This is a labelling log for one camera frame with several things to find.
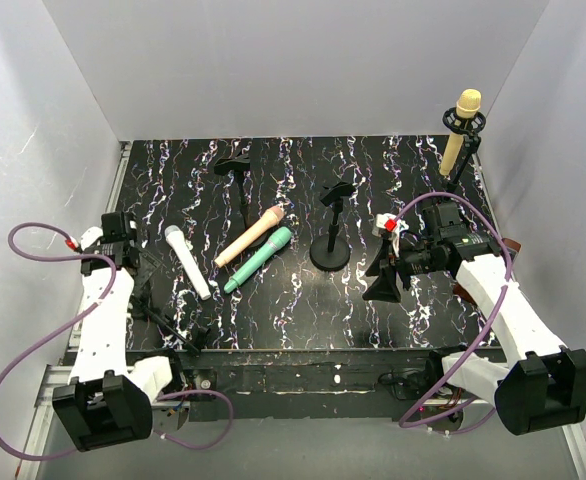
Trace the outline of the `small black tripod stand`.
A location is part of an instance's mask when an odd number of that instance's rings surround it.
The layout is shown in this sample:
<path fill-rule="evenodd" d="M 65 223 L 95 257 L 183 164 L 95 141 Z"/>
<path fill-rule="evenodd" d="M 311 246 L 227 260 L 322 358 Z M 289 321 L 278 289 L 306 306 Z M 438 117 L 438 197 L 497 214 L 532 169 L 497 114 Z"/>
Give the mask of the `small black tripod stand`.
<path fill-rule="evenodd" d="M 132 295 L 130 297 L 130 304 L 133 313 L 138 316 L 144 316 L 147 320 L 155 323 L 160 329 L 167 330 L 172 334 L 182 344 L 183 349 L 188 355 L 198 357 L 206 347 L 208 337 L 211 333 L 210 328 L 195 326 L 191 330 L 190 336 L 185 337 L 172 325 L 171 319 L 167 314 L 151 305 L 151 299 L 149 297 Z"/>

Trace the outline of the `green microphone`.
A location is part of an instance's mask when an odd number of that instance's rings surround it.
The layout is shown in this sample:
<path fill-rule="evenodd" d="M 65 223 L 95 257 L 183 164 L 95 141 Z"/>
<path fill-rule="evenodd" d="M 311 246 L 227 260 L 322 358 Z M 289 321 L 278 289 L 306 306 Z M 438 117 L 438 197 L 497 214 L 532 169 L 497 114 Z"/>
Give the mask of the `green microphone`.
<path fill-rule="evenodd" d="M 281 250 L 292 238 L 292 231 L 288 227 L 280 227 L 270 235 L 267 241 L 229 278 L 224 286 L 224 292 L 230 294 L 240 287 L 264 263 Z"/>

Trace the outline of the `pink microphone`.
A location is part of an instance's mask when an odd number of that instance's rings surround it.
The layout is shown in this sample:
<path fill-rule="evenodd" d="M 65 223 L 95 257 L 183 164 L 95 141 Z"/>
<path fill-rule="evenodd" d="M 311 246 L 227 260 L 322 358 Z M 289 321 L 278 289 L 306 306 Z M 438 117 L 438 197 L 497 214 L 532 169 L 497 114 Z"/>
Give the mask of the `pink microphone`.
<path fill-rule="evenodd" d="M 223 266 L 227 265 L 247 248 L 249 248 L 270 228 L 278 225 L 283 217 L 284 210 L 281 207 L 273 206 L 267 209 L 257 222 L 250 226 L 242 235 L 235 239 L 214 259 L 215 265 L 218 268 L 222 268 Z"/>

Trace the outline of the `black tripod shock-mount stand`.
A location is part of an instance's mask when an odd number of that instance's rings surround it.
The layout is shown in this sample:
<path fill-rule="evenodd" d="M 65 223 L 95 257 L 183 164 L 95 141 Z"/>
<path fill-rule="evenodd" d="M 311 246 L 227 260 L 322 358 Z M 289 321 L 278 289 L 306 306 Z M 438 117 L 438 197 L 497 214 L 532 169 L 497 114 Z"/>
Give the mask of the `black tripod shock-mount stand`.
<path fill-rule="evenodd" d="M 472 157 L 477 153 L 481 144 L 480 133 L 471 138 L 464 138 L 462 149 L 460 150 L 452 171 L 447 177 L 443 176 L 447 180 L 445 187 L 447 193 L 454 193 L 456 191 L 464 169 Z"/>

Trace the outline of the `yellow microphone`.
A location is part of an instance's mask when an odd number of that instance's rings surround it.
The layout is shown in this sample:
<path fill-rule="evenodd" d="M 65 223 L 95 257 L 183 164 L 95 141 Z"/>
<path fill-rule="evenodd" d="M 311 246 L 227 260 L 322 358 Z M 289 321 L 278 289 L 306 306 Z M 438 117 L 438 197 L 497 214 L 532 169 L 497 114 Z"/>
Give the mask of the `yellow microphone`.
<path fill-rule="evenodd" d="M 450 131 L 439 173 L 447 177 L 452 171 L 462 149 L 464 138 L 478 135 L 486 125 L 486 118 L 480 112 L 482 94 L 476 89 L 464 90 L 454 107 L 448 109 L 442 118 Z"/>

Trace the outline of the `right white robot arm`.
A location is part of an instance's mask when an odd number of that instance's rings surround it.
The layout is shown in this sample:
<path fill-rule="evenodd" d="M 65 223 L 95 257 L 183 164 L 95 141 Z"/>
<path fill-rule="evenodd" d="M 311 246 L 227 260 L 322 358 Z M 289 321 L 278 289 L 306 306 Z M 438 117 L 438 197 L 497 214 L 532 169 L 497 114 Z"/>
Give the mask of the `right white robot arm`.
<path fill-rule="evenodd" d="M 373 233 L 382 244 L 366 272 L 375 280 L 364 299 L 397 303 L 413 277 L 447 272 L 486 324 L 469 346 L 430 354 L 419 398 L 400 426 L 418 425 L 414 414 L 443 387 L 489 403 L 514 435 L 582 422 L 586 351 L 570 349 L 534 311 L 512 278 L 510 248 L 493 227 L 486 232 L 469 228 L 458 208 L 461 197 L 436 192 L 417 201 L 426 232 L 416 245 L 402 246 L 398 217 L 376 216 Z"/>

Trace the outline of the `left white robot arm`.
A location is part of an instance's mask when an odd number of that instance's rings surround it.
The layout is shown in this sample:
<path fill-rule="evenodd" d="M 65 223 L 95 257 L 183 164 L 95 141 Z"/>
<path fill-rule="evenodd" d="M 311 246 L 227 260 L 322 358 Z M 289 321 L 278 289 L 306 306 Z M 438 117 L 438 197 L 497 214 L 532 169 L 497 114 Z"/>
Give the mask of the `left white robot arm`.
<path fill-rule="evenodd" d="M 148 438 L 153 402 L 182 381 L 170 350 L 127 364 L 128 324 L 152 315 L 151 278 L 160 266 L 141 247 L 134 215 L 102 215 L 80 246 L 90 256 L 81 263 L 82 305 L 98 307 L 81 322 L 69 381 L 55 388 L 52 404 L 74 446 L 85 452 Z"/>

